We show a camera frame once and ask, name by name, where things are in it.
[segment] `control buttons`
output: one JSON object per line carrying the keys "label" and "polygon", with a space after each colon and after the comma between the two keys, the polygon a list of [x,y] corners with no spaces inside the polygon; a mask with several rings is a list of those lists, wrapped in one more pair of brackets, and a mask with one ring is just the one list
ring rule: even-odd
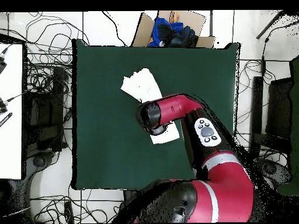
{"label": "control buttons", "polygon": [[218,135],[213,123],[207,118],[197,119],[194,127],[200,143],[204,147],[216,147],[221,143],[221,137]]}
{"label": "control buttons", "polygon": [[205,137],[210,137],[212,135],[214,135],[214,131],[211,127],[204,127],[201,129],[201,135],[205,138]]}

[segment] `cardboard box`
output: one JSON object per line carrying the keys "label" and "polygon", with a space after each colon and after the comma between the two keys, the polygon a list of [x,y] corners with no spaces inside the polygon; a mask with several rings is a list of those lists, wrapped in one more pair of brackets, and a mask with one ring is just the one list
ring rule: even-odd
{"label": "cardboard box", "polygon": [[[200,37],[200,32],[203,28],[206,18],[192,11],[187,10],[160,10],[159,18],[164,18],[168,22],[174,18],[174,13],[178,16],[178,22],[182,22],[184,27],[189,26],[199,36],[196,47],[212,48],[215,37]],[[141,14],[139,24],[137,26],[135,38],[132,42],[133,47],[147,47],[152,37],[152,30],[154,28],[154,20],[147,16],[144,12]]]}

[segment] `white tile floor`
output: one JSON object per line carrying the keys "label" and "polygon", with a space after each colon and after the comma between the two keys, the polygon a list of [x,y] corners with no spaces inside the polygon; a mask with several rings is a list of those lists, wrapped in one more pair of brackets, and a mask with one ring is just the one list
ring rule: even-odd
{"label": "white tile floor", "polygon": [[[157,12],[154,10],[145,11],[151,18],[155,18]],[[206,17],[206,22],[201,31],[201,36],[210,35],[210,11],[209,10],[195,10]],[[241,55],[240,55],[240,72],[243,70],[245,64],[249,60],[260,60],[262,56],[263,46],[265,38],[269,34],[272,28],[284,26],[293,21],[292,18],[284,18],[279,20],[273,25],[259,40],[256,36],[262,31],[262,29],[268,24],[268,22],[277,13],[277,10],[214,10],[213,11],[213,35],[216,37],[214,47],[224,48],[230,42],[241,43]],[[114,45],[122,46],[122,42],[117,39],[114,24],[106,18],[101,12],[43,12],[44,16],[55,16],[44,17],[40,22],[34,23],[37,13],[10,13],[9,14],[9,28],[19,32],[21,35],[26,37],[30,41],[36,41],[39,44],[50,45],[53,37],[58,34],[64,34],[72,38],[83,37],[82,32],[78,32],[73,27],[67,25],[56,24],[46,28],[46,31],[41,36],[44,28],[53,23],[62,23],[62,18],[78,29],[83,30],[92,46],[98,45]],[[119,37],[129,46],[133,40],[136,25],[138,23],[141,11],[134,12],[109,12],[112,19],[117,24]],[[0,28],[6,29],[8,26],[6,16],[0,15]],[[267,69],[275,74],[276,79],[286,78],[290,76],[288,67],[288,61],[299,55],[299,42],[298,42],[298,28],[299,25],[289,27],[286,29],[278,29],[273,32],[267,43],[265,50]],[[18,37],[17,34],[9,32],[9,35]],[[63,35],[58,35],[54,41],[53,46],[56,47],[70,47],[70,41]],[[38,48],[35,45],[29,45],[33,53],[38,52]],[[259,66],[255,67],[257,72],[248,71],[250,78],[249,86],[252,83],[253,76],[260,75]],[[247,85],[248,78],[243,73],[240,77],[240,83]],[[267,102],[267,86],[264,86],[264,103]],[[238,102],[238,116],[241,116],[251,109],[251,89],[248,88],[241,94]],[[68,100],[67,106],[71,106],[71,99]],[[263,131],[265,131],[266,124],[266,111],[267,107],[263,110]],[[247,116],[244,116],[238,120],[241,122]],[[72,121],[70,120],[66,128],[72,127]],[[238,124],[238,131],[242,133],[239,135],[239,140],[243,146],[248,146],[249,140],[249,118],[243,123]],[[72,135],[70,130],[65,132],[66,140],[72,148]],[[278,160],[278,156],[273,157],[273,160]],[[59,161],[47,168],[45,171],[37,174],[32,183],[31,198],[48,197],[45,201],[33,200],[32,201],[32,212],[37,214],[40,212],[42,207],[46,206],[53,199],[53,195],[68,195],[68,186],[72,176],[72,155],[69,149],[64,149],[60,154]],[[70,196],[77,204],[82,204],[86,207],[88,200],[88,209],[102,209],[107,213],[108,219],[115,215],[115,206],[120,204],[123,200],[122,190],[82,190],[75,191],[70,190]],[[80,214],[80,207],[73,204],[74,215]],[[95,223],[95,221],[82,211],[82,223]],[[100,211],[94,212],[94,217],[98,222],[106,220],[103,213]],[[40,216],[41,221],[47,221],[50,217],[47,214]]]}

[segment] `floor tile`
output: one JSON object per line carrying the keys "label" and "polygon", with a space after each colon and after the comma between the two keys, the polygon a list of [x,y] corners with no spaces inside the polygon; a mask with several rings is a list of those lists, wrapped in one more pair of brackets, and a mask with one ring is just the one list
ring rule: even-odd
{"label": "floor tile", "polygon": [[68,195],[68,187],[72,177],[72,153],[64,149],[56,164],[37,173],[32,181],[30,197]]}
{"label": "floor tile", "polygon": [[[58,202],[58,201],[55,201],[55,203],[56,203],[56,206],[58,209],[58,213],[59,212],[63,213],[64,212],[64,203]],[[47,224],[52,224],[53,223],[52,218],[53,218],[55,220],[55,224],[59,224],[59,221],[57,220],[58,215],[53,211],[53,210],[57,210],[55,208],[55,203],[52,201],[49,201],[49,200],[31,201],[30,204],[32,207],[30,210],[31,210],[34,221],[41,222],[41,223],[49,221],[49,222],[47,222]],[[60,216],[59,220],[61,221],[61,223],[65,223],[65,219],[63,216]]]}
{"label": "floor tile", "polygon": [[213,10],[214,48],[224,48],[232,42],[233,10]]}
{"label": "floor tile", "polygon": [[[127,46],[130,46],[142,11],[105,12],[116,24],[117,32]],[[115,25],[101,11],[84,12],[84,32],[91,46],[124,46],[117,38]]]}
{"label": "floor tile", "polygon": [[[0,29],[7,29],[8,28],[8,21],[7,21],[7,15],[0,13]],[[0,34],[7,35],[6,30],[0,30]]]}
{"label": "floor tile", "polygon": [[[82,202],[82,206],[89,212],[92,213],[93,217],[96,219],[94,220],[93,217],[89,216],[84,209],[82,209],[82,223],[106,223],[112,217],[116,215],[118,212],[118,208],[120,202],[97,202],[97,201],[88,201],[87,207],[86,202]],[[80,212],[80,207],[74,206],[74,211]]]}
{"label": "floor tile", "polygon": [[[31,14],[33,16],[37,15],[36,12],[32,12]],[[9,14],[9,28],[11,30],[17,31],[25,38],[27,30],[27,39],[31,42],[40,44],[38,47],[34,44],[29,44],[29,52],[41,53],[39,48],[48,51],[48,46],[53,46],[51,49],[52,52],[58,50],[58,48],[54,47],[71,48],[71,41],[68,36],[70,36],[71,39],[77,37],[82,38],[81,31],[78,31],[70,25],[63,24],[65,22],[70,22],[78,29],[82,30],[82,12],[43,12],[42,15],[42,17],[36,20],[40,15],[33,17],[28,12],[14,12]],[[12,32],[11,35],[20,38],[19,35]]]}
{"label": "floor tile", "polygon": [[144,11],[145,14],[147,14],[147,16],[149,16],[152,20],[155,20],[158,11],[157,10],[145,10]]}
{"label": "floor tile", "polygon": [[72,118],[65,123],[64,128],[72,128]]}
{"label": "floor tile", "polygon": [[[58,216],[56,212],[53,210],[56,210],[58,214],[63,214],[64,213],[64,200],[31,200],[31,213],[32,216],[35,217],[35,220],[38,222],[46,222],[46,224],[53,224],[52,218],[55,220],[55,224],[59,224],[59,221],[57,220]],[[72,203],[72,211],[74,216],[80,215],[79,207],[77,207],[74,203]],[[62,224],[66,224],[66,218],[64,215],[60,215],[59,220]],[[75,223],[79,223],[78,218],[74,218]]]}
{"label": "floor tile", "polygon": [[237,134],[237,138],[239,140],[239,143],[248,150],[250,135],[248,134]]}
{"label": "floor tile", "polygon": [[[71,198],[80,199],[80,193],[71,192]],[[82,190],[82,200],[114,200],[123,201],[123,190],[85,189]]]}
{"label": "floor tile", "polygon": [[[284,17],[274,24],[260,39],[256,36],[273,19],[277,10],[236,10],[234,25],[234,42],[241,43],[240,57],[243,59],[261,59],[265,39],[272,29],[282,27],[294,21]],[[267,60],[291,60],[299,54],[298,27],[275,30],[265,49]]]}
{"label": "floor tile", "polygon": [[70,149],[72,149],[72,130],[71,129],[64,130],[63,141],[67,143],[67,145]]}

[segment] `white cloth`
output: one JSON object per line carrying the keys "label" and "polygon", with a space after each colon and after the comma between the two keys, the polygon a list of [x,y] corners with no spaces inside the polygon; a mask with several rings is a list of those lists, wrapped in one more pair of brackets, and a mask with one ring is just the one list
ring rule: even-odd
{"label": "white cloth", "polygon": [[[159,86],[149,69],[134,72],[130,78],[124,76],[123,85],[120,88],[139,102],[148,102],[162,98]],[[164,144],[180,137],[174,122],[169,124],[166,131],[158,136],[150,135],[153,144]]]}

